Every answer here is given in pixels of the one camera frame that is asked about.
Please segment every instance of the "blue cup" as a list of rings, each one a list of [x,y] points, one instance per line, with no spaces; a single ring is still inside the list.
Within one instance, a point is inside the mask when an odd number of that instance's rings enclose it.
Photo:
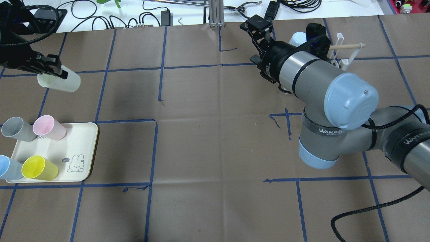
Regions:
[[[0,179],[19,180],[22,176],[22,164],[5,155],[0,155]]]

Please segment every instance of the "yellow cup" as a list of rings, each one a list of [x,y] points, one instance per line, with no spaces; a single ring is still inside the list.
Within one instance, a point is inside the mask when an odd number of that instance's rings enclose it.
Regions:
[[[58,175],[58,166],[40,155],[33,155],[22,165],[22,175],[37,180],[52,180]]]

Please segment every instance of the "tray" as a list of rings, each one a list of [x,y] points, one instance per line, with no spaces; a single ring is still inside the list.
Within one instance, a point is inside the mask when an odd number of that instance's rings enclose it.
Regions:
[[[94,123],[62,124],[66,136],[52,140],[38,136],[31,142],[18,140],[12,159],[24,163],[33,155],[40,155],[58,166],[58,175],[50,181],[21,178],[6,180],[8,183],[77,182],[89,176],[98,135]]]

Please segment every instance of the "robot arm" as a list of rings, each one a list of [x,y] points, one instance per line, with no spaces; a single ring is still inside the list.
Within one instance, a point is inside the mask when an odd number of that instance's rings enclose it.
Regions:
[[[9,69],[19,69],[35,74],[49,74],[67,79],[68,72],[62,70],[61,61],[57,55],[43,56],[30,47],[31,43],[40,41],[55,32],[58,27],[58,21],[55,22],[54,27],[46,35],[32,41],[27,41],[11,31],[22,22],[35,22],[32,21],[34,17],[29,10],[41,7],[53,8],[50,6],[24,6],[19,0],[11,0],[10,2],[12,4],[8,2],[0,3],[0,13],[2,15],[0,21],[0,64]],[[58,20],[58,12],[53,12]]]
[[[376,110],[377,90],[328,62],[331,43],[324,26],[309,24],[307,42],[298,47],[271,38],[272,24],[257,15],[240,28],[258,50],[250,60],[261,76],[306,103],[299,137],[299,155],[306,164],[326,169],[340,155],[380,149],[430,189],[430,121],[423,106]]]

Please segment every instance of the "light blue joint cap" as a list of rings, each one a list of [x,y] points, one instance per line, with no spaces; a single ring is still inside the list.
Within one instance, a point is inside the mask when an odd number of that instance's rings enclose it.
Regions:
[[[415,105],[396,105],[396,106],[403,107],[409,111],[411,111],[415,107]],[[421,123],[424,123],[424,124],[426,123],[426,118],[425,118],[424,113],[421,109],[418,109],[417,111],[415,111],[415,115],[418,116]]]
[[[378,91],[352,73],[338,75],[327,89],[324,112],[329,122],[343,130],[365,123],[378,106]]]
[[[334,161],[326,161],[323,159],[320,159],[314,155],[312,155],[308,150],[306,150],[303,145],[301,144],[300,137],[298,139],[298,155],[300,156],[301,160],[303,160],[304,163],[306,163],[308,166],[316,168],[316,169],[328,169],[335,165],[335,163],[338,161],[339,157],[335,159]]]

